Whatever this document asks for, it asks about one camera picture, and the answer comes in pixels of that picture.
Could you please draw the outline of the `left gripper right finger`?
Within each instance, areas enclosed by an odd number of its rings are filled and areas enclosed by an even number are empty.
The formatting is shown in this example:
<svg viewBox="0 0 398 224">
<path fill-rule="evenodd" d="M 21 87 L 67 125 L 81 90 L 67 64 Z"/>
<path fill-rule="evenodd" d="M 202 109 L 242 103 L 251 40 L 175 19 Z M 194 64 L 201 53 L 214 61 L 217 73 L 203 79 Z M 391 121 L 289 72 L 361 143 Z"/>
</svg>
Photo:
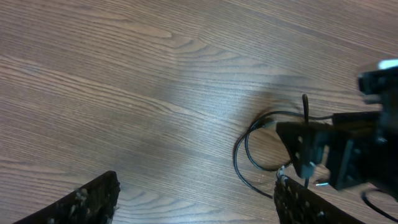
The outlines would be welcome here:
<svg viewBox="0 0 398 224">
<path fill-rule="evenodd" d="M 274 203 L 280 224 L 364 224 L 286 175 L 277 178 Z"/>
</svg>

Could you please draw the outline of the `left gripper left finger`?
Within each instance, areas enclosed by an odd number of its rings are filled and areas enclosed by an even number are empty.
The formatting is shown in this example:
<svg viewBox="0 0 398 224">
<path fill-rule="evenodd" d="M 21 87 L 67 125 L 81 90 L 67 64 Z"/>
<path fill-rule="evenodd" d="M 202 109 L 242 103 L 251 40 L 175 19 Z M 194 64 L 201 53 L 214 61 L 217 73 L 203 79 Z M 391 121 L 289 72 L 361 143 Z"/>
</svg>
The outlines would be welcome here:
<svg viewBox="0 0 398 224">
<path fill-rule="evenodd" d="M 120 191 L 116 172 L 109 170 L 15 224 L 110 224 Z"/>
</svg>

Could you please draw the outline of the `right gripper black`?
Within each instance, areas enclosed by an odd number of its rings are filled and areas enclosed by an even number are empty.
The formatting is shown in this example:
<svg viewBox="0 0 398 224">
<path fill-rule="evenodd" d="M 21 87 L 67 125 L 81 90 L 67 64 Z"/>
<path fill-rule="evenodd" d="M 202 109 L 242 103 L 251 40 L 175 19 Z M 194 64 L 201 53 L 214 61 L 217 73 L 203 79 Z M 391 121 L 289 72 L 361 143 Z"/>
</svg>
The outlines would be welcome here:
<svg viewBox="0 0 398 224">
<path fill-rule="evenodd" d="M 311 177 L 323 162 L 327 182 L 343 190 L 366 182 L 397 198 L 397 123 L 380 112 L 334 114 L 332 123 L 277 123 L 297 175 Z"/>
</svg>

